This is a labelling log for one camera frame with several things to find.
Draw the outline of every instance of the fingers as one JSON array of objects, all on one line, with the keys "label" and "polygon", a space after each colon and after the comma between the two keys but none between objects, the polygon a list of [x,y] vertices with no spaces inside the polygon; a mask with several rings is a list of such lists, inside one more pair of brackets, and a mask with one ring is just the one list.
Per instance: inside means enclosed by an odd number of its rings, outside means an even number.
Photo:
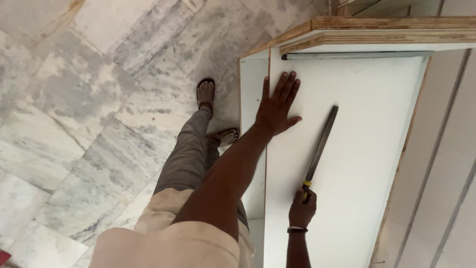
[{"label": "fingers", "polygon": [[269,98],[269,76],[266,76],[263,82],[263,96],[261,100],[266,100],[268,98]]},{"label": "fingers", "polygon": [[300,117],[300,116],[295,116],[295,117],[292,117],[292,118],[288,119],[288,121],[286,121],[286,130],[288,130],[290,127],[296,125],[301,120],[302,120],[302,117]]},{"label": "fingers", "polygon": [[301,204],[303,196],[304,196],[304,190],[302,189],[302,187],[299,187],[296,191],[296,195],[294,196],[293,201]]},{"label": "fingers", "polygon": [[288,73],[283,72],[281,74],[281,77],[279,78],[278,84],[276,85],[276,88],[274,89],[273,96],[271,98],[278,100],[279,96],[281,95],[281,91],[286,84],[286,80],[288,80]]},{"label": "fingers", "polygon": [[281,95],[279,96],[280,100],[286,101],[286,99],[289,96],[289,93],[291,92],[291,89],[293,88],[295,79],[296,79],[296,72],[292,71],[288,80],[286,81],[286,84],[284,84],[284,87],[281,90]]},{"label": "fingers", "polygon": [[317,203],[317,195],[311,190],[307,191],[307,196],[308,196],[308,201],[307,204],[310,204],[312,206],[316,206]]},{"label": "fingers", "polygon": [[297,79],[294,82],[293,87],[291,88],[291,92],[289,93],[288,98],[286,99],[286,104],[288,105],[288,107],[291,107],[291,105],[293,104],[300,85],[301,85],[301,80]]}]

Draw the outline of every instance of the bracelet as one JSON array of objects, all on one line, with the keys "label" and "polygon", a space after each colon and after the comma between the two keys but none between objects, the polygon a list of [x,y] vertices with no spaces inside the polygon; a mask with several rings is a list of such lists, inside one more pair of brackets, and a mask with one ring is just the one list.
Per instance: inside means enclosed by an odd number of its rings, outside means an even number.
[{"label": "bracelet", "polygon": [[290,227],[288,227],[288,234],[289,233],[307,233],[307,229],[297,227],[297,226],[290,226]]}]

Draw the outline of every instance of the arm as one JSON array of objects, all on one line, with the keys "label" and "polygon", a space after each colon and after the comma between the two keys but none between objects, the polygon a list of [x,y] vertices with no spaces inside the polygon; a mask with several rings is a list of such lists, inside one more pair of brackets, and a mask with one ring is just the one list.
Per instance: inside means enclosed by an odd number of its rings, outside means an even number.
[{"label": "arm", "polygon": [[[316,194],[309,190],[309,200],[302,203],[304,191],[302,188],[296,192],[293,204],[289,210],[289,226],[307,228],[312,216],[316,213]],[[286,268],[310,268],[309,254],[306,247],[305,233],[289,233],[288,257]]]},{"label": "arm", "polygon": [[288,119],[300,84],[295,78],[295,72],[284,72],[271,97],[269,77],[265,78],[255,123],[210,168],[173,223],[209,223],[238,241],[237,205],[251,183],[259,156],[273,136],[301,121],[299,116]]}]

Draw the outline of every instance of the gray trousers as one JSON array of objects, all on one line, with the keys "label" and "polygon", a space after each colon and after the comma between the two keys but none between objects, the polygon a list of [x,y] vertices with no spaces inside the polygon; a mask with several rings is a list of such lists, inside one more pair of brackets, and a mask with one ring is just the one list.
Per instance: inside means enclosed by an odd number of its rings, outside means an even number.
[{"label": "gray trousers", "polygon": [[[201,184],[207,171],[220,157],[216,139],[205,138],[210,118],[210,111],[202,108],[183,125],[177,144],[162,168],[154,194],[167,188],[195,190]],[[238,202],[238,219],[248,227],[241,201]]]}]

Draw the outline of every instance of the foot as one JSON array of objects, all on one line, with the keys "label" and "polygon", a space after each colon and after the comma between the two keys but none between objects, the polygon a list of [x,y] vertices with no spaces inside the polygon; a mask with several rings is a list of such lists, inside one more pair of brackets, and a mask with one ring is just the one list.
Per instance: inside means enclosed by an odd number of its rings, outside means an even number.
[{"label": "foot", "polygon": [[213,138],[217,141],[219,147],[232,145],[239,136],[238,129],[232,128],[218,133],[208,134],[207,138]]},{"label": "foot", "polygon": [[198,108],[203,106],[212,110],[213,107],[213,94],[215,93],[215,85],[213,82],[205,81],[197,87],[197,102]]}]

